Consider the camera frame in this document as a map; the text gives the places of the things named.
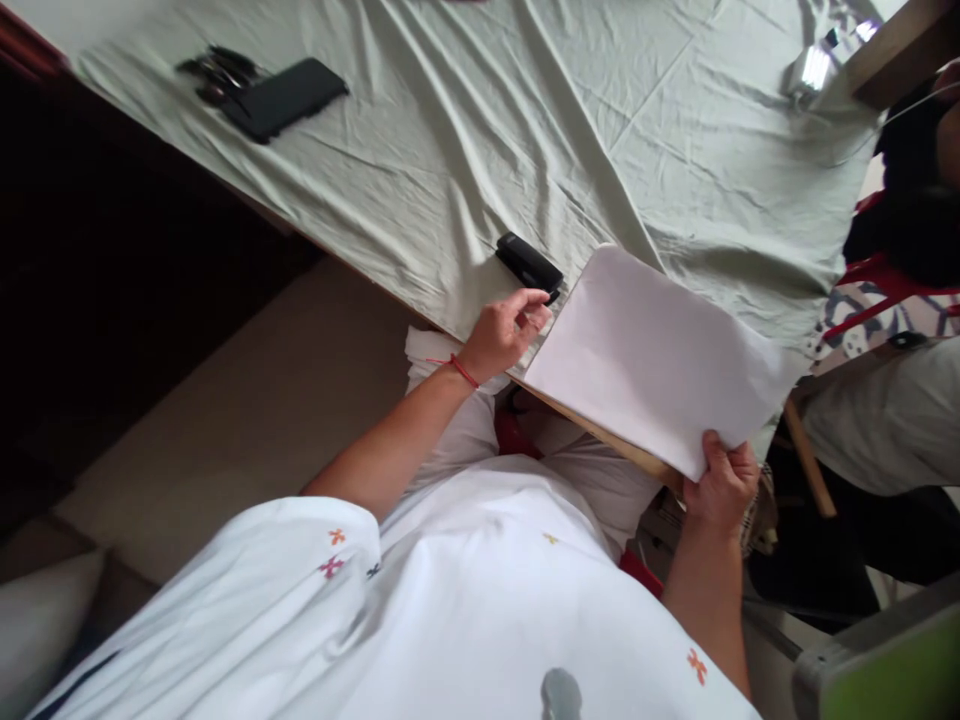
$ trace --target white cushion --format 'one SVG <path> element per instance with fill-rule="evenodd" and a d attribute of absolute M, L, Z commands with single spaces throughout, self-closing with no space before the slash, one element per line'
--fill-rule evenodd
<path fill-rule="evenodd" d="M 102 572 L 92 552 L 0 586 L 0 720 L 21 720 L 50 689 Z"/>

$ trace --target black phone case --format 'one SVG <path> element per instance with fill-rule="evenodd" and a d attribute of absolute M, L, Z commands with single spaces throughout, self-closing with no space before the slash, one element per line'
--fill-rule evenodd
<path fill-rule="evenodd" d="M 284 128 L 347 94 L 343 78 L 307 58 L 229 98 L 220 109 L 247 137 L 266 145 Z"/>

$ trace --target white paper stack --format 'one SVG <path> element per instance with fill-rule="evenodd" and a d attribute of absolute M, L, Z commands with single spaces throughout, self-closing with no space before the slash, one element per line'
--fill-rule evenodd
<path fill-rule="evenodd" d="M 599 248 L 524 375 L 534 389 L 699 480 L 701 436 L 748 440 L 809 361 L 615 245 Z"/>

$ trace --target black stapler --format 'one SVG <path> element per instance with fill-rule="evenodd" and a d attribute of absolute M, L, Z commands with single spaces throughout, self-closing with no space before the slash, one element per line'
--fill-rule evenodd
<path fill-rule="evenodd" d="M 515 233 L 507 233 L 497 240 L 497 257 L 525 287 L 550 293 L 550 299 L 544 305 L 550 305 L 560 297 L 563 273 Z"/>

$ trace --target white shirt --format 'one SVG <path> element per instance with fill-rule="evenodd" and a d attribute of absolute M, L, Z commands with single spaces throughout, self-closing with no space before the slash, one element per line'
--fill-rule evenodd
<path fill-rule="evenodd" d="M 838 375 L 803 426 L 817 458 L 867 492 L 960 485 L 960 338 Z"/>
<path fill-rule="evenodd" d="M 566 717 L 759 718 L 604 547 L 583 499 L 516 455 L 416 492 L 382 529 L 341 500 L 269 502 L 38 709 L 116 652 L 57 720 L 529 719 L 577 693 Z"/>

